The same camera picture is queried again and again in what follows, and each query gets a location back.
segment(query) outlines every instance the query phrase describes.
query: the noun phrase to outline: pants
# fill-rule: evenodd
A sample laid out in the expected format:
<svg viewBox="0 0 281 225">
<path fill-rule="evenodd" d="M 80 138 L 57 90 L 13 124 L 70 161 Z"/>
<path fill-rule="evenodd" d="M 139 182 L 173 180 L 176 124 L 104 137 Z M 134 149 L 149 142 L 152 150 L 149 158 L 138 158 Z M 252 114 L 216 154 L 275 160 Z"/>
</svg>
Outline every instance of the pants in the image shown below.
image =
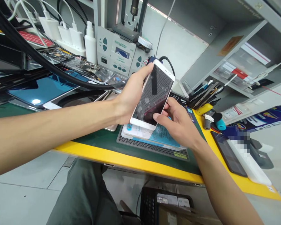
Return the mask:
<svg viewBox="0 0 281 225">
<path fill-rule="evenodd" d="M 47 225 L 123 224 L 103 181 L 103 165 L 75 159 Z"/>
</svg>

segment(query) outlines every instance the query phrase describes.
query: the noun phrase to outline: yellow table edge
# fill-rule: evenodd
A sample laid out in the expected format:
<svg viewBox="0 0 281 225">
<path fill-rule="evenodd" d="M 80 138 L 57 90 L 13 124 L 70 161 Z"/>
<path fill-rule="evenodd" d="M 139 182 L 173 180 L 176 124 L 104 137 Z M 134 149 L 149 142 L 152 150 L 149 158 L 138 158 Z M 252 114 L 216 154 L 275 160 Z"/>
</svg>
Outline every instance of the yellow table edge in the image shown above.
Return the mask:
<svg viewBox="0 0 281 225">
<path fill-rule="evenodd" d="M 203 124 L 201 117 L 196 115 L 196 118 L 202 128 Z M 254 183 L 249 178 L 244 178 L 234 173 L 231 173 L 227 168 L 227 165 L 210 133 L 211 130 L 206 131 L 202 129 L 202 132 L 211 149 L 217 155 L 226 170 L 230 173 L 235 183 L 243 192 L 281 201 L 281 196 L 273 186 L 271 186 L 270 190 L 266 185 Z M 64 153 L 76 155 L 86 159 L 103 162 L 115 166 L 125 167 L 129 169 L 144 171 L 150 174 L 167 177 L 174 180 L 182 180 L 191 183 L 204 184 L 203 178 L 197 174 L 185 172 L 157 162 L 128 156 L 104 148 L 98 148 L 95 146 L 70 141 L 56 147 L 55 149 Z"/>
</svg>

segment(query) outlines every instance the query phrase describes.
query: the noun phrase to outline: control button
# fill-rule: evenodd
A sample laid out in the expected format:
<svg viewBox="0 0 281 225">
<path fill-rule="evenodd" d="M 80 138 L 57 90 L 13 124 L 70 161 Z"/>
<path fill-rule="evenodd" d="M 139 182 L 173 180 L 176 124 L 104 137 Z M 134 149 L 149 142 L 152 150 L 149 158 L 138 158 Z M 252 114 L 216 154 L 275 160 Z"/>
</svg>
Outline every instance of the control button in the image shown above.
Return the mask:
<svg viewBox="0 0 281 225">
<path fill-rule="evenodd" d="M 107 64 L 107 59 L 101 57 L 101 62 Z"/>
</svg>

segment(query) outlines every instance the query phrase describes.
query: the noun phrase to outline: human arm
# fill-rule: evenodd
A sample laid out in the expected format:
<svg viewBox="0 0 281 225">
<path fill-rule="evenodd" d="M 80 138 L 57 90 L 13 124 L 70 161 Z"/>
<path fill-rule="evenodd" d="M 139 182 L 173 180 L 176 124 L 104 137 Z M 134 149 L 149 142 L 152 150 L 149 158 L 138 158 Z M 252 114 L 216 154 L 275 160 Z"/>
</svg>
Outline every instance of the human arm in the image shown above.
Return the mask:
<svg viewBox="0 0 281 225">
<path fill-rule="evenodd" d="M 153 117 L 167 128 L 178 143 L 189 147 L 194 153 L 210 202 L 221 222 L 237 225 L 263 224 L 252 204 L 201 137 L 186 110 L 175 99 L 169 98 L 162 114 L 155 113 Z"/>
<path fill-rule="evenodd" d="M 134 73 L 110 101 L 0 118 L 0 175 L 75 138 L 114 124 L 125 124 L 135 109 L 149 64 Z"/>
</svg>

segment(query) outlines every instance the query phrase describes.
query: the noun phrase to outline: gray anti-static mat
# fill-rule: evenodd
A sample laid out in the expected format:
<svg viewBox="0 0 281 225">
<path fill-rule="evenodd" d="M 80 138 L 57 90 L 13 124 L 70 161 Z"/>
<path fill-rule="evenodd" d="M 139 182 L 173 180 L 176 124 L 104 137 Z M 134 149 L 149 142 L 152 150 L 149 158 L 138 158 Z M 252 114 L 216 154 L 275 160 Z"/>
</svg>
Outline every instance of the gray anti-static mat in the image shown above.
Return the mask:
<svg viewBox="0 0 281 225">
<path fill-rule="evenodd" d="M 123 129 L 123 125 L 121 126 L 118 138 L 116 139 L 116 142 L 119 144 L 124 144 L 124 145 L 129 145 L 132 147 L 136 147 L 136 148 L 141 148 L 150 152 L 155 152 L 158 154 L 162 154 L 165 156 L 169 156 L 175 159 L 180 159 L 183 161 L 189 161 L 189 156 L 188 156 L 188 152 L 187 149 L 181 150 L 181 151 L 174 151 L 171 149 L 167 149 L 167 148 L 162 148 L 159 146 L 155 146 L 155 145 L 151 145 L 151 144 L 147 144 L 147 143 L 143 143 L 143 142 L 139 142 L 139 141 L 135 141 L 135 140 L 131 140 L 128 138 L 124 138 L 121 136 L 122 133 L 122 129 Z"/>
</svg>

